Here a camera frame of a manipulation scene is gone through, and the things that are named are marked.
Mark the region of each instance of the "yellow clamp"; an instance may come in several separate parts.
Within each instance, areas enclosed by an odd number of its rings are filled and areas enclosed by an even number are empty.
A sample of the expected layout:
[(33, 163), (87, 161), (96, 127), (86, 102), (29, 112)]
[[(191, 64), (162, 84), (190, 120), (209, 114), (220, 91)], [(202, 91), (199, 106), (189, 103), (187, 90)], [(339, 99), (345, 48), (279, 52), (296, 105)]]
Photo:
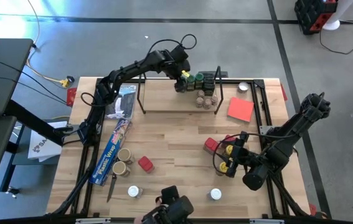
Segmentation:
[(182, 70), (182, 75), (184, 75), (186, 78), (188, 78), (190, 76), (190, 74), (188, 72), (186, 72), (185, 70)]

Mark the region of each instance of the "green cap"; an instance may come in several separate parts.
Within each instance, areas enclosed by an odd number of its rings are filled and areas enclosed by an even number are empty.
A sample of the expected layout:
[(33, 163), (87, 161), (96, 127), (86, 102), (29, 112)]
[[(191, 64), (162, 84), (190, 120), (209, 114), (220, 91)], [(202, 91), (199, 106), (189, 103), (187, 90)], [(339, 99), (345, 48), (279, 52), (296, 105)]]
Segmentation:
[(195, 79), (198, 80), (198, 81), (201, 81), (201, 80), (204, 79), (204, 75), (201, 74), (201, 73), (197, 73), (197, 74), (195, 75)]
[(189, 77), (187, 77), (187, 81), (188, 82), (194, 82), (194, 76), (189, 76)]

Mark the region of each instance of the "table leg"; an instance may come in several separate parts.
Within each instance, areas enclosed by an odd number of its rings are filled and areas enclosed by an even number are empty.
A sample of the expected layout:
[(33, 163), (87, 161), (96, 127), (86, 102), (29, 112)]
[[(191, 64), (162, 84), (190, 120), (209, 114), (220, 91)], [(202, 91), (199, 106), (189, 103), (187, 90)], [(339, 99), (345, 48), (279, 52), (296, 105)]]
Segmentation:
[(18, 121), (36, 131), (41, 136), (51, 140), (59, 146), (63, 145), (62, 137), (54, 133), (54, 128), (51, 125), (33, 115), (30, 111), (26, 110), (15, 101), (9, 101), (5, 109), (5, 115), (15, 116)]

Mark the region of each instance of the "cardboard box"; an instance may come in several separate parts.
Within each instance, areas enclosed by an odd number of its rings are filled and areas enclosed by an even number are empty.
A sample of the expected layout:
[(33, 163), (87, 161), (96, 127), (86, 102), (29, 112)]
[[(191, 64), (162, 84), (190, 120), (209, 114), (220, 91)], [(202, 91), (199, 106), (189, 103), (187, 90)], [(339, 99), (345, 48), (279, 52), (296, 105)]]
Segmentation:
[(106, 148), (104, 149), (103, 154), (100, 157), (95, 171), (93, 171), (93, 174), (89, 179), (91, 183), (101, 186), (106, 183), (108, 174), (110, 173), (115, 162), (116, 155), (121, 149), (122, 144), (126, 139), (126, 135), (131, 127), (132, 122), (130, 120), (123, 118), (118, 120), (118, 123), (107, 143)]

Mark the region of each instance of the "white lid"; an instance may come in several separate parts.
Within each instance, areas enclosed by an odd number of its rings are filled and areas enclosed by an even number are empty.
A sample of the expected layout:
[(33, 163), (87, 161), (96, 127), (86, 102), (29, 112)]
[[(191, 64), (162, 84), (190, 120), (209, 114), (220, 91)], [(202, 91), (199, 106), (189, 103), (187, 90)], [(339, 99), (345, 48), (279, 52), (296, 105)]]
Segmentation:
[(131, 197), (136, 197), (139, 194), (139, 188), (137, 186), (131, 186), (128, 189), (128, 195)]
[(211, 197), (214, 200), (219, 200), (222, 197), (222, 192), (219, 189), (212, 189), (211, 190)]
[(241, 89), (242, 91), (247, 91), (248, 90), (248, 84), (246, 82), (240, 82), (238, 84), (239, 89)]

